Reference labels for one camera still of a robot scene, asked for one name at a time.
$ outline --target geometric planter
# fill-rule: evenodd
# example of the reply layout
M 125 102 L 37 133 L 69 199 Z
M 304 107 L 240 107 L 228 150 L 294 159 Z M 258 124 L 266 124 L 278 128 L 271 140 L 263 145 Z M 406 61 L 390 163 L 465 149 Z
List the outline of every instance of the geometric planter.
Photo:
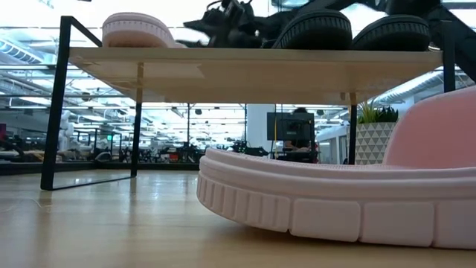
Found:
M 357 124 L 356 165 L 381 164 L 396 123 Z

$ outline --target floor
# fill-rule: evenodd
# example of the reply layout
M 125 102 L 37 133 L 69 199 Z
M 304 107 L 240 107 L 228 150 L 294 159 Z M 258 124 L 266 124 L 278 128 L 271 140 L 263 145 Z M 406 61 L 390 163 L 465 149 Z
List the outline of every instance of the floor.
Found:
M 126 171 L 59 173 L 64 185 Z M 336 243 L 222 219 L 196 198 L 196 172 L 46 192 L 39 175 L 0 177 L 0 267 L 471 267 L 476 252 Z

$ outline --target shelf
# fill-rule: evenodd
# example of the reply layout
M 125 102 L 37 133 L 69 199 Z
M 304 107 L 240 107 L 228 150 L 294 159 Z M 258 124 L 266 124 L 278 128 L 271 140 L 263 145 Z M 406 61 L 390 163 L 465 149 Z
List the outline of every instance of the shelf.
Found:
M 69 61 L 143 102 L 349 105 L 442 65 L 440 52 L 71 48 Z

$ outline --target computer monitor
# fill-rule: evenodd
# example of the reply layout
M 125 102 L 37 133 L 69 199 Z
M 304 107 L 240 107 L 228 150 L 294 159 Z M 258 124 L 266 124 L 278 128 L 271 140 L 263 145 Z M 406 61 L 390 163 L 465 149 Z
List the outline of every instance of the computer monitor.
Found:
M 269 141 L 314 140 L 314 114 L 306 112 L 268 112 Z

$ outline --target potted plant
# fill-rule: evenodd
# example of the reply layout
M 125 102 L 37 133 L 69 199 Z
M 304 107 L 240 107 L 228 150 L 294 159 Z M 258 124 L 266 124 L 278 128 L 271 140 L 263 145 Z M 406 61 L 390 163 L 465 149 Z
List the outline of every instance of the potted plant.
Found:
M 361 114 L 356 132 L 356 164 L 380 164 L 399 112 L 390 106 L 376 106 L 374 100 L 358 107 Z

